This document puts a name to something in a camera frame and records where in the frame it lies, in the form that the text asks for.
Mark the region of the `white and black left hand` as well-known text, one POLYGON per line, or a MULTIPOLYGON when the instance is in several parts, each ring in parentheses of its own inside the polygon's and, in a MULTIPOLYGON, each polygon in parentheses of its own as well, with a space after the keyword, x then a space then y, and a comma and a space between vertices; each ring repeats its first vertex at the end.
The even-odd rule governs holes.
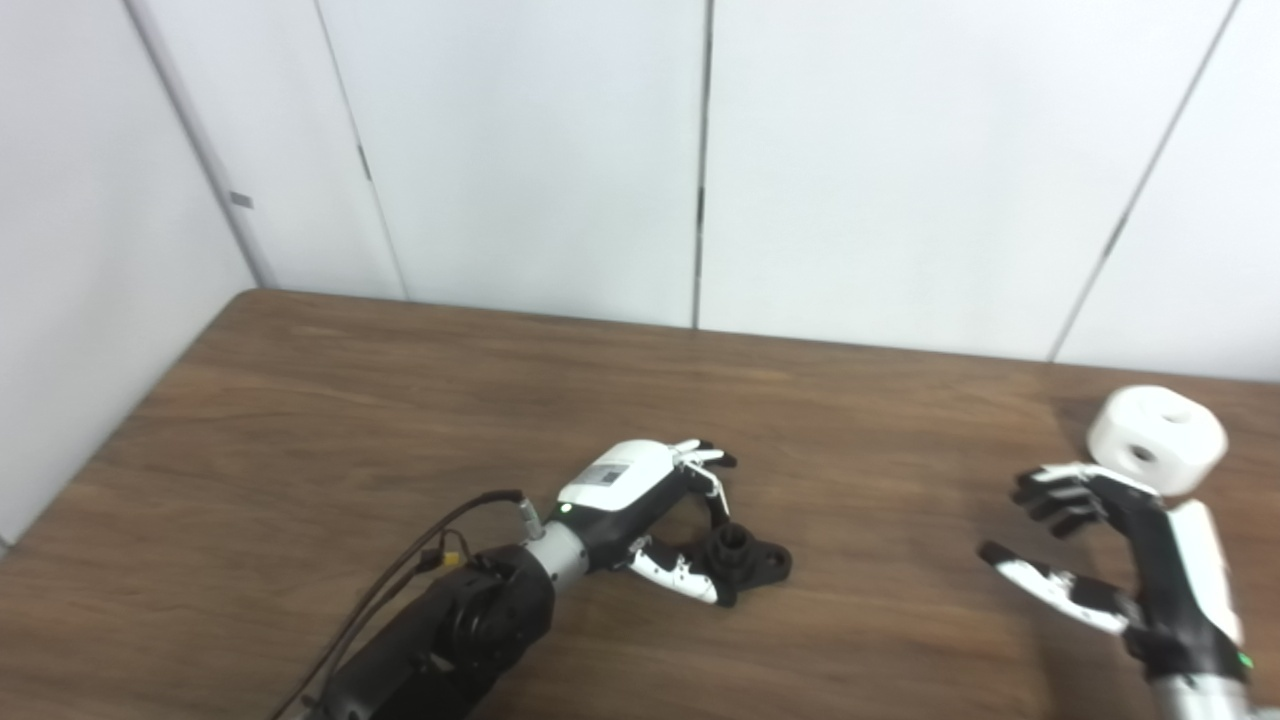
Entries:
POLYGON ((614 445, 563 486, 541 536, 526 543, 557 592, 596 571, 630 570, 659 587, 724 609, 737 593, 694 566, 689 551, 652 534, 687 496, 705 501, 712 528, 730 521, 716 468, 737 459, 703 439, 667 445, 628 439, 614 445))

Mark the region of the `white and black right hand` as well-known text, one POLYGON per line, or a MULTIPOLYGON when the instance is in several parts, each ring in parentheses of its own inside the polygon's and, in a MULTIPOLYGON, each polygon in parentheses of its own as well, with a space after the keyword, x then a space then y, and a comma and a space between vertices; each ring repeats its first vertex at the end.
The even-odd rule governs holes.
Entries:
POLYGON ((1190 675, 1249 680, 1225 559, 1202 502, 1169 509, 1152 487, 1087 462, 1023 473, 1011 500, 1057 538, 1094 523, 1111 525, 1129 543, 1138 587, 1129 594, 987 541, 978 556, 1001 577, 1062 615, 1123 638, 1151 682, 1190 675))

